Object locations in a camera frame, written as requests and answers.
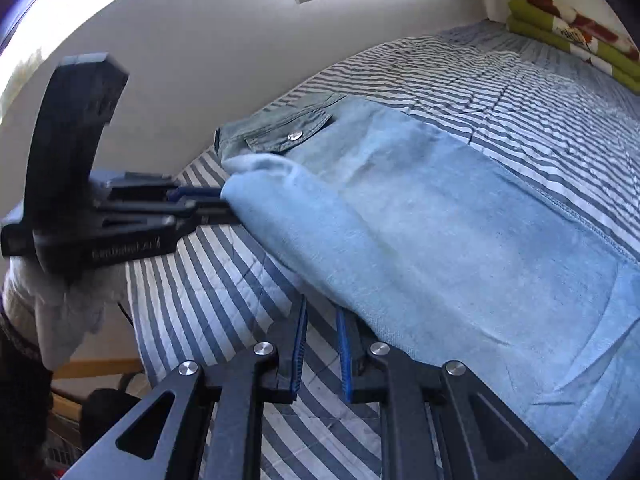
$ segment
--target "green blanket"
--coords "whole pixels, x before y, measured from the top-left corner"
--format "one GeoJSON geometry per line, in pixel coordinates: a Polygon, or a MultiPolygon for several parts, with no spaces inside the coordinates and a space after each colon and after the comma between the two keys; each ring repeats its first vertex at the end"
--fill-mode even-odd
{"type": "Polygon", "coordinates": [[[527,0],[511,0],[509,8],[513,16],[521,22],[530,23],[541,30],[560,36],[611,63],[632,78],[640,79],[640,63],[629,59],[610,44],[598,40],[588,32],[572,27],[561,18],[531,5],[527,0]]]}
{"type": "Polygon", "coordinates": [[[556,36],[552,32],[547,32],[546,30],[535,27],[530,23],[518,20],[514,16],[508,17],[507,27],[511,32],[514,32],[515,34],[533,38],[534,40],[541,41],[542,43],[552,45],[560,50],[564,50],[565,52],[574,54],[574,56],[580,57],[583,61],[593,65],[599,70],[602,70],[604,73],[609,74],[613,77],[613,79],[623,84],[636,94],[640,93],[640,81],[632,78],[628,73],[623,72],[618,67],[613,66],[611,63],[608,63],[598,56],[590,54],[586,50],[581,49],[579,46],[574,45],[561,36],[556,36]]]}

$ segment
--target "white cloth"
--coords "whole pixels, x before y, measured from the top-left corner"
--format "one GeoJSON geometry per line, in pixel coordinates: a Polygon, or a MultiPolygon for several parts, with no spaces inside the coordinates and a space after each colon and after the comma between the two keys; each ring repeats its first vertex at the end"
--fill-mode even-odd
{"type": "Polygon", "coordinates": [[[100,330],[104,307],[116,305],[125,294],[122,266],[85,272],[79,281],[68,284],[45,274],[37,262],[11,258],[3,303],[19,333],[27,335],[35,329],[42,364],[54,371],[69,360],[85,333],[100,330]],[[20,305],[31,315],[21,312],[20,305]],[[26,326],[29,322],[35,327],[26,326]]]}

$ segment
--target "light blue garment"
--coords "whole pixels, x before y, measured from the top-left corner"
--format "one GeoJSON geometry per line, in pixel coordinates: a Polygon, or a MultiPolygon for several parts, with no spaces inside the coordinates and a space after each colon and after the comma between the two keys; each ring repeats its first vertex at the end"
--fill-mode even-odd
{"type": "Polygon", "coordinates": [[[640,269],[619,247],[364,99],[311,95],[216,144],[222,196],[271,254],[412,357],[464,361],[582,480],[608,476],[640,426],[640,269]]]}

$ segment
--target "mattress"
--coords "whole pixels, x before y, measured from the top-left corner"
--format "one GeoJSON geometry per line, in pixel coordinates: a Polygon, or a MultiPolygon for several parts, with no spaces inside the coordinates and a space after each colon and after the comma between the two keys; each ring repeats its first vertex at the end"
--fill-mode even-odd
{"type": "MultiPolygon", "coordinates": [[[[365,96],[435,124],[571,208],[638,260],[640,100],[571,55],[481,22],[373,47],[267,108],[319,91],[365,96]],[[474,54],[473,63],[460,65],[462,50],[474,54]],[[517,65],[517,78],[478,77],[505,62],[517,65]]],[[[226,177],[212,149],[179,176],[193,186],[222,186],[226,177]]],[[[380,476],[378,407],[342,401],[334,306],[242,226],[199,228],[177,253],[129,264],[127,278],[152,384],[187,359],[207,365],[231,359],[305,294],[302,387],[292,406],[265,405],[262,476],[380,476]]]]}

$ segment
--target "metal bolt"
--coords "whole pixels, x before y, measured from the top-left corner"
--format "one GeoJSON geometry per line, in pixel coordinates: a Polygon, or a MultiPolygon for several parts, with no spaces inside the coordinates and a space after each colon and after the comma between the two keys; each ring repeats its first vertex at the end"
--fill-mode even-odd
{"type": "Polygon", "coordinates": [[[198,371],[198,364],[195,361],[185,361],[178,366],[180,375],[193,375],[198,371]]]}
{"type": "Polygon", "coordinates": [[[466,372],[466,366],[463,365],[460,361],[449,361],[445,365],[445,370],[449,375],[462,375],[466,372]]]}
{"type": "Polygon", "coordinates": [[[391,350],[391,348],[389,348],[389,345],[386,343],[378,342],[378,343],[373,343],[369,347],[369,350],[371,350],[371,353],[373,355],[387,355],[391,350]]]}
{"type": "Polygon", "coordinates": [[[256,355],[269,355],[271,352],[273,352],[273,345],[266,341],[257,343],[254,346],[254,352],[256,355]]]}
{"type": "Polygon", "coordinates": [[[302,137],[302,131],[298,130],[296,132],[291,132],[287,136],[287,139],[289,139],[289,140],[298,140],[300,137],[302,137]]]}

